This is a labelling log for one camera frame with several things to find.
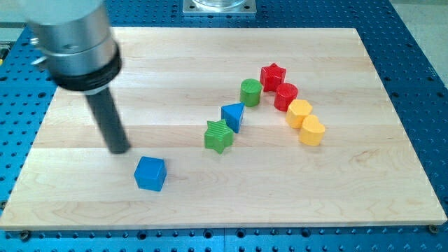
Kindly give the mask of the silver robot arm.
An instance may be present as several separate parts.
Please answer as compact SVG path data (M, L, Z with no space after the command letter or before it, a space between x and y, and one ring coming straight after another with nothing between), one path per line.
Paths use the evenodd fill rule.
M104 0L21 0L31 43L43 56L33 62L47 69L66 90L96 94L122 66Z

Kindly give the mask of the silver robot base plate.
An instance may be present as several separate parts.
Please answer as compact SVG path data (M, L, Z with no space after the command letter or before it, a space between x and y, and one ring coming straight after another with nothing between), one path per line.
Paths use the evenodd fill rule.
M255 0L183 0L183 13L256 13Z

